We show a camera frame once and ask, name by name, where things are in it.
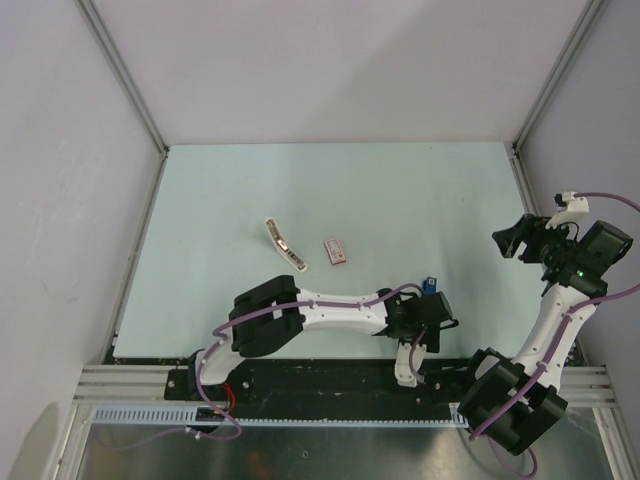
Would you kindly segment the blue and black stapler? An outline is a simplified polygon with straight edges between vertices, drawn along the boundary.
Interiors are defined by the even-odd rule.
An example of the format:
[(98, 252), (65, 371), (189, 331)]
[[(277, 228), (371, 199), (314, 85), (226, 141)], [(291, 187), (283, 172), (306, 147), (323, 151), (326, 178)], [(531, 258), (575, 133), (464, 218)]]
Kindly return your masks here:
[(422, 290), (425, 295), (434, 295), (438, 291), (437, 279), (435, 277), (427, 277), (422, 282)]

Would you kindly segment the aluminium frame crossbar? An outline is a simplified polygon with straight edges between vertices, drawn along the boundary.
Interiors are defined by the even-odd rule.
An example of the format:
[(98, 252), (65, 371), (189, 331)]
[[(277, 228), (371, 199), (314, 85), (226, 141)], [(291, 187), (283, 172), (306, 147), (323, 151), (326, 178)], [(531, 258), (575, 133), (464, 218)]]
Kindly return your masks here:
[[(83, 368), (73, 402), (76, 404), (169, 404), (164, 399), (169, 372), (175, 366), (87, 365)], [(617, 405), (605, 367), (565, 367), (560, 395), (576, 408)]]

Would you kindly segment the red white staple box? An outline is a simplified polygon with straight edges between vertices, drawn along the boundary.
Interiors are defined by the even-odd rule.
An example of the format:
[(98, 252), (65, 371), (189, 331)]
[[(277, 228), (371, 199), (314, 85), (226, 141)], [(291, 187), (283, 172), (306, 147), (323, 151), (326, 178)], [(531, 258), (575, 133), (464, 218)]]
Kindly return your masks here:
[(327, 253), (329, 262), (332, 266), (344, 264), (346, 262), (346, 255), (340, 241), (336, 238), (331, 238), (324, 241), (325, 251)]

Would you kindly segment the aluminium frame post left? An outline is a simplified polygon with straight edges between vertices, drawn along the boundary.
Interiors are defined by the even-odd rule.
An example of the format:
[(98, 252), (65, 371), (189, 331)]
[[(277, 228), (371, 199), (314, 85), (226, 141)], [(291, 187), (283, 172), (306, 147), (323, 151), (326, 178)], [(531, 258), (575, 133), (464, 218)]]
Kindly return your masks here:
[(95, 3), (75, 0), (74, 4), (146, 134), (159, 152), (165, 152), (168, 145)]

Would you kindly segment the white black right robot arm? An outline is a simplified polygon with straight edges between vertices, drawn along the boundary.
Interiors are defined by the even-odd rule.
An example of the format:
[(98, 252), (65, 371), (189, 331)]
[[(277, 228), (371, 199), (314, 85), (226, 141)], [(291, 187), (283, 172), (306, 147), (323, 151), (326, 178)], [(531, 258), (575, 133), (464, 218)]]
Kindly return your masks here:
[(458, 411), (471, 439), (488, 437), (512, 455), (527, 450), (564, 414), (560, 394), (564, 362), (577, 334), (597, 307), (613, 300), (603, 276), (633, 245), (631, 236), (604, 221), (574, 240), (567, 224), (523, 215), (493, 233), (501, 255), (540, 264), (545, 289), (531, 332), (518, 353), (477, 351), (461, 376)]

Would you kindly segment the aluminium frame post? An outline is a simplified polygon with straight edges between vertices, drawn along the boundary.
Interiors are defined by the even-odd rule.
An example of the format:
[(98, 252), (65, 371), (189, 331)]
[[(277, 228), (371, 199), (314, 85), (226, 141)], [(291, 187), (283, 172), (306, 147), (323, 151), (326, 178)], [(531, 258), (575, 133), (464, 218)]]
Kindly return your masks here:
[(165, 152), (168, 145), (95, 3), (75, 0), (74, 4), (146, 134), (159, 152)]
[(589, 0), (585, 3), (576, 23), (572, 27), (560, 53), (547, 75), (541, 90), (529, 109), (525, 120), (511, 143), (513, 150), (520, 153), (536, 129), (562, 84), (578, 60), (595, 27), (609, 6), (607, 0)]

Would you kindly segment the aluminium frame post right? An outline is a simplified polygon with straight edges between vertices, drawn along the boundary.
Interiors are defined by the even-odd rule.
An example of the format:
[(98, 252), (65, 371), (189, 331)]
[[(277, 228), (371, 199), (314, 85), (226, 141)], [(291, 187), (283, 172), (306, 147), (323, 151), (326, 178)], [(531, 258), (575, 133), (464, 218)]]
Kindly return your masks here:
[(595, 27), (609, 6), (607, 0), (589, 0), (585, 3), (576, 23), (572, 27), (560, 53), (547, 75), (541, 90), (529, 109), (525, 120), (511, 143), (513, 150), (520, 153), (536, 129), (562, 84), (578, 60)]

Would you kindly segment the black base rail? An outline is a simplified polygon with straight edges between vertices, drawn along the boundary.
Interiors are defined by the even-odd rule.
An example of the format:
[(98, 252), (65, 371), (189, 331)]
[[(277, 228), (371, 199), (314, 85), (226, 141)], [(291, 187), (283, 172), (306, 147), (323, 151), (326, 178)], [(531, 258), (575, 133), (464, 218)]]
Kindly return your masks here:
[(251, 359), (221, 386), (206, 386), (209, 399), (235, 402), (232, 413), (370, 415), (399, 419), (409, 412), (443, 413), (469, 390), (467, 361), (429, 360), (424, 382), (401, 387), (391, 359)]

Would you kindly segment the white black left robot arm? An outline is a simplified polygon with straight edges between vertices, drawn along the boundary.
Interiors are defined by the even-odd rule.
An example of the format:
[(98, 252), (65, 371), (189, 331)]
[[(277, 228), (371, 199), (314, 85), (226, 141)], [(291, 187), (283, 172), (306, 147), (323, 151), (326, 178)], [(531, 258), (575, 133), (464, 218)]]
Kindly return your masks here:
[(424, 381), (425, 355), (438, 353), (441, 332), (458, 325), (444, 293), (425, 293), (417, 284), (339, 296), (280, 275), (235, 298), (228, 321), (213, 331), (214, 343), (192, 355), (185, 385), (197, 399), (210, 399), (243, 361), (272, 355), (304, 332), (331, 329), (396, 340), (396, 382), (415, 388)]

